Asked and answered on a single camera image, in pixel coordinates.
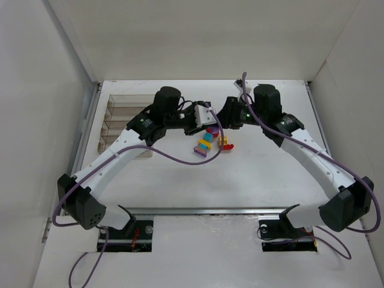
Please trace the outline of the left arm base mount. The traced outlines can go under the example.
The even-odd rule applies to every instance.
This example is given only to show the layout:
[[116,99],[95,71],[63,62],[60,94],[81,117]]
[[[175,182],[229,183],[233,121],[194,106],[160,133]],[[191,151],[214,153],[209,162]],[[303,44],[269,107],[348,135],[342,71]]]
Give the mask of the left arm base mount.
[[[104,249],[105,252],[150,253],[152,251],[153,218],[139,217],[128,235],[113,228],[108,228],[108,231],[109,238]],[[101,252],[105,242],[106,233],[100,232],[97,241],[98,252]]]

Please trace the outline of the yellow lego plate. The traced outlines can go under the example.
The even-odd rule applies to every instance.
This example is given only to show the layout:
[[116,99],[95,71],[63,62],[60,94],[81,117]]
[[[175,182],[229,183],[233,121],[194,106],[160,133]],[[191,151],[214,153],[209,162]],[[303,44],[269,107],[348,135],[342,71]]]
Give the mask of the yellow lego plate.
[[203,139],[200,139],[198,141],[199,147],[201,147],[204,150],[210,150],[211,149],[211,143],[208,141],[205,141]]

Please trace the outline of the small yellow lego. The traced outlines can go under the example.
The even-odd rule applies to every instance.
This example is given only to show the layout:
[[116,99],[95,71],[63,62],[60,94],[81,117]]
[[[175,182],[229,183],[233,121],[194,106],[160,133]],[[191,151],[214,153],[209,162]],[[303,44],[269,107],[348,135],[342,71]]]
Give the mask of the small yellow lego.
[[226,146],[227,145],[227,137],[226,136],[223,136],[223,137],[219,136],[218,137],[218,144]]

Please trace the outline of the purple tan lego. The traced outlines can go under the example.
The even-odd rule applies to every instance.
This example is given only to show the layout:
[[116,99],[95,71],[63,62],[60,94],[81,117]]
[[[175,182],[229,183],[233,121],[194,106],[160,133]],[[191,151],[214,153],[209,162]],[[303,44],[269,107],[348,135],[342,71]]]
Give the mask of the purple tan lego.
[[201,146],[196,146],[193,148],[194,153],[197,155],[206,158],[207,157],[207,150],[205,148],[202,148]]

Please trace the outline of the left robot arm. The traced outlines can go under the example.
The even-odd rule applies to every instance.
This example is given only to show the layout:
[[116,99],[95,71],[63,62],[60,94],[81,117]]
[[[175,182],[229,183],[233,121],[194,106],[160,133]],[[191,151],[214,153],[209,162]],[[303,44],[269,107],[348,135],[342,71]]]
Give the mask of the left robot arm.
[[57,181],[59,203],[53,212],[53,225],[65,226],[58,222],[59,213],[65,211],[74,220],[71,226],[82,226],[85,230],[110,227],[131,231],[133,214],[122,206],[110,208],[99,199],[114,177],[141,153],[152,150],[175,159],[153,147],[167,130],[183,129],[185,134],[193,135],[207,127],[204,119],[215,119],[209,102],[192,101],[183,108],[181,99],[178,89],[160,88],[153,102],[132,118],[118,138],[91,164],[72,176],[63,174]]

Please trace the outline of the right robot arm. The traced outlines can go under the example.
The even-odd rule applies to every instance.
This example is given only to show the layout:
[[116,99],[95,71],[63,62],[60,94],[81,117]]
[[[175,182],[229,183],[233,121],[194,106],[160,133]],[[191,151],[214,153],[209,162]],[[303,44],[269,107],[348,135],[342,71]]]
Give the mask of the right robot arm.
[[350,225],[374,206],[373,183],[337,163],[310,136],[294,115],[284,113],[280,92],[274,85],[259,84],[250,89],[244,80],[236,80],[238,97],[227,97],[218,118],[224,129],[238,130],[243,125],[260,126],[263,134],[290,154],[320,185],[325,203],[295,204],[279,214],[283,230],[305,226],[326,226],[335,232]]

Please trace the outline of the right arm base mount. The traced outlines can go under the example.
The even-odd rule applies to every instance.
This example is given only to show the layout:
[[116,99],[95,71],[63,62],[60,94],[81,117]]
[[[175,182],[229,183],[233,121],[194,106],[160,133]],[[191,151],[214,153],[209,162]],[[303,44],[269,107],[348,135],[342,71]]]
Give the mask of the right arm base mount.
[[317,252],[313,231],[294,228],[278,219],[261,219],[257,237],[262,241],[263,252]]

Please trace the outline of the red rounded lego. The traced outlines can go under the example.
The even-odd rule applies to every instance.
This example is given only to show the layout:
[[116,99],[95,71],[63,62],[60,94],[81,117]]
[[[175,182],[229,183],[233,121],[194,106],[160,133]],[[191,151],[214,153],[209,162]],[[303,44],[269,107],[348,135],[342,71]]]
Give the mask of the red rounded lego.
[[220,129],[218,127],[208,127],[206,131],[210,134],[218,134]]

